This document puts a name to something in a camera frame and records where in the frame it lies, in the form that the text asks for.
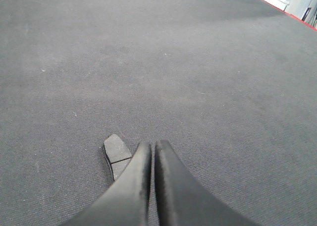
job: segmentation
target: white wall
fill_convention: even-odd
[[[302,19],[312,0],[290,0],[285,12]]]
[[[314,25],[314,21],[316,18],[317,13],[317,0],[312,0],[309,7],[311,7],[311,11],[308,14],[307,18],[305,19],[305,22],[307,22],[310,25]]]

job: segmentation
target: gray carpet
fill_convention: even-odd
[[[317,225],[317,33],[261,0],[0,0],[0,127],[2,226],[96,200],[112,133],[170,140],[257,223]]]

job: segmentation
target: red trim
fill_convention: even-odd
[[[299,18],[296,17],[295,15],[290,14],[290,13],[287,13],[287,12],[283,11],[282,9],[277,8],[276,6],[274,6],[274,5],[270,4],[270,3],[268,3],[268,4],[269,4],[270,6],[272,6],[272,7],[274,7],[275,9],[278,9],[278,10],[282,11],[283,13],[287,14],[288,16],[292,17],[293,19],[296,19],[296,20],[298,20],[299,22],[305,24],[306,26],[310,27],[311,29],[314,29],[315,31],[317,31],[317,28],[315,28],[314,26],[312,26],[312,25],[310,25],[310,24],[308,24],[308,23],[302,21],[301,19],[299,19]]]

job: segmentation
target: dark carpet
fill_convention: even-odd
[[[0,128],[2,226],[95,201],[112,133],[168,139],[257,223],[317,225],[317,32],[261,0],[0,0]]]

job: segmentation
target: black plastic part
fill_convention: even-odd
[[[147,225],[151,146],[139,144],[124,172],[90,207],[61,226],[145,226]]]
[[[104,141],[103,151],[110,169],[112,182],[114,182],[129,164],[132,157],[131,152],[116,134],[110,135]]]
[[[257,226],[212,196],[165,140],[156,143],[155,192],[161,226]]]

